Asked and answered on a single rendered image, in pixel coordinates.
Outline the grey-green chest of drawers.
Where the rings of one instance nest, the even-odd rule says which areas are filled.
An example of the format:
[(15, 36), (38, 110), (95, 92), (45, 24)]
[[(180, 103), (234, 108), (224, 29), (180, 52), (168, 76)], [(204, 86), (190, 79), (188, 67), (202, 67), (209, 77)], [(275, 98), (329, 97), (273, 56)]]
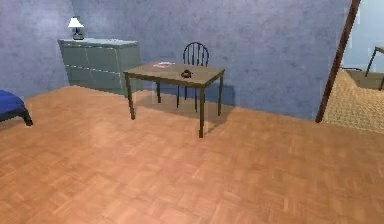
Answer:
[(141, 65), (139, 42), (59, 39), (70, 85), (127, 96), (123, 72)]

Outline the white shade table lamp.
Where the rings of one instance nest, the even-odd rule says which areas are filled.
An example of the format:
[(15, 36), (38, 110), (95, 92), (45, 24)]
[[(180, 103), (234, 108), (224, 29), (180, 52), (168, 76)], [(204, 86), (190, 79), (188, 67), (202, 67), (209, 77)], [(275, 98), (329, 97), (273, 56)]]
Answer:
[(74, 29), (73, 39), (74, 40), (83, 40), (84, 36), (80, 33), (80, 29), (84, 27), (83, 24), (80, 23), (77, 17), (72, 17), (68, 24), (69, 28)]

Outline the brown table beyond doorway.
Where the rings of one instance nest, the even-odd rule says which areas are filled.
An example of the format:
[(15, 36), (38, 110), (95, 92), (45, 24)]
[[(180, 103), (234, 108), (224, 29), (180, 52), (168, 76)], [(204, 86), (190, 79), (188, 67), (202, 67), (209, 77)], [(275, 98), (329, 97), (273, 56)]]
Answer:
[[(377, 61), (375, 58), (376, 58), (376, 54), (377, 53), (380, 53), (383, 57), (384, 57), (384, 46), (375, 46), (374, 47), (374, 50), (373, 50), (373, 53), (372, 53), (372, 56), (370, 58), (370, 61), (368, 63), (368, 66), (367, 66), (367, 70), (365, 72), (365, 77), (368, 77), (368, 74), (370, 73), (371, 71), (371, 67), (374, 65), (373, 63), (375, 61)], [(379, 85), (379, 91), (381, 91), (384, 87), (384, 77), (381, 78), (381, 81), (380, 81), (380, 85)]]

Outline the brown wooden door frame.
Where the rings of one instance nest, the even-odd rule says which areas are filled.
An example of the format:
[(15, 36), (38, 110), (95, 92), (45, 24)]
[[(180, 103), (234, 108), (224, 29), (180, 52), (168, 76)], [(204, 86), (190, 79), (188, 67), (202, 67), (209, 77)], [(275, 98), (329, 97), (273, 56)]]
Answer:
[(320, 102), (318, 112), (315, 118), (316, 123), (320, 123), (323, 120), (325, 110), (331, 95), (331, 91), (333, 88), (333, 84), (335, 82), (335, 79), (337, 77), (338, 70), (341, 65), (341, 60), (343, 58), (346, 45), (348, 43), (349, 35), (351, 33), (351, 30), (353, 28), (353, 24), (359, 9), (361, 0), (351, 0), (351, 4), (349, 7), (348, 15), (346, 17), (345, 25), (343, 27), (341, 37), (339, 40), (339, 44), (335, 53), (335, 57), (332, 63), (332, 67), (330, 70), (330, 73), (328, 75), (328, 79), (325, 85), (325, 89), (323, 92), (322, 100)]

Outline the black spindle-back chair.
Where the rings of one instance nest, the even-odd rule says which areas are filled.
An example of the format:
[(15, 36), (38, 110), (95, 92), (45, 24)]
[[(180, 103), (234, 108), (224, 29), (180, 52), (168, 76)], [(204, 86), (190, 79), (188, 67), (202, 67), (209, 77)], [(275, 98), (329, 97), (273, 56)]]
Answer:
[[(186, 45), (183, 51), (183, 63), (187, 65), (205, 66), (209, 64), (209, 51), (200, 42), (191, 42)], [(184, 87), (184, 99), (188, 96), (188, 89)], [(197, 112), (197, 89), (194, 91), (195, 111)], [(179, 106), (180, 86), (177, 87), (177, 108)]]

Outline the brown wooden table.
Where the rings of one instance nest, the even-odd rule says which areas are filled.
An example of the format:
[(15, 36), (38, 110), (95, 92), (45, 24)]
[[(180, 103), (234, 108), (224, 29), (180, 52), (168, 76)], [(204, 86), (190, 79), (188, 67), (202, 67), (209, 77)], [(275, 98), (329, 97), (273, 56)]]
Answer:
[[(220, 80), (219, 93), (217, 101), (217, 112), (221, 115), (221, 104), (222, 104), (222, 89), (223, 89), (223, 78), (224, 68), (213, 68), (196, 65), (186, 64), (174, 64), (167, 68), (153, 67), (156, 62), (144, 64), (139, 67), (135, 67), (129, 70), (125, 70), (127, 97), (129, 102), (130, 116), (131, 119), (135, 119), (135, 109), (133, 106), (132, 90), (131, 90), (131, 78), (152, 81), (156, 83), (157, 99), (161, 102), (160, 96), (160, 83), (164, 82), (167, 84), (179, 85), (184, 87), (196, 88), (199, 90), (199, 137), (204, 136), (204, 122), (205, 122), (205, 89), (211, 85), (214, 81)], [(190, 70), (192, 72), (191, 78), (183, 78), (181, 73), (184, 70)]]

